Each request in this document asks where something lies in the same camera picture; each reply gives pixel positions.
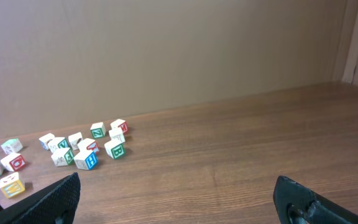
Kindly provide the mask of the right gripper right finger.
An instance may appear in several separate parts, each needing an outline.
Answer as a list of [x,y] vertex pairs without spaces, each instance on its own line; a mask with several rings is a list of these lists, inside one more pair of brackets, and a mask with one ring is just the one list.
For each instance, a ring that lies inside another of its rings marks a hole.
[[358,224],[358,215],[280,175],[273,202],[281,224]]

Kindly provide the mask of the wooden block blue H side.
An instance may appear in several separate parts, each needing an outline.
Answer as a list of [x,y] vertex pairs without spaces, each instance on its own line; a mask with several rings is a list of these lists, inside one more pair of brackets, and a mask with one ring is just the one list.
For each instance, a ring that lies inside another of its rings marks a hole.
[[96,153],[89,150],[80,151],[74,157],[74,161],[77,168],[81,170],[92,170],[98,164]]

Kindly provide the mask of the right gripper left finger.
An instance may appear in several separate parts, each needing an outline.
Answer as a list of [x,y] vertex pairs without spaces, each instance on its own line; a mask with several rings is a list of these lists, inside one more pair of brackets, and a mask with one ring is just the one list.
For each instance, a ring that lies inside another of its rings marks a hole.
[[74,172],[0,211],[0,224],[72,224],[81,183]]

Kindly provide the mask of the wooden block red pattern top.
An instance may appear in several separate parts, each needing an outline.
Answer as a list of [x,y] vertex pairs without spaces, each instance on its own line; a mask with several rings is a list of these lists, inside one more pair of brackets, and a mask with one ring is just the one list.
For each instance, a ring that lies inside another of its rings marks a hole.
[[90,139],[90,138],[83,139],[77,144],[77,146],[80,151],[89,150],[95,153],[99,152],[98,143],[94,139]]

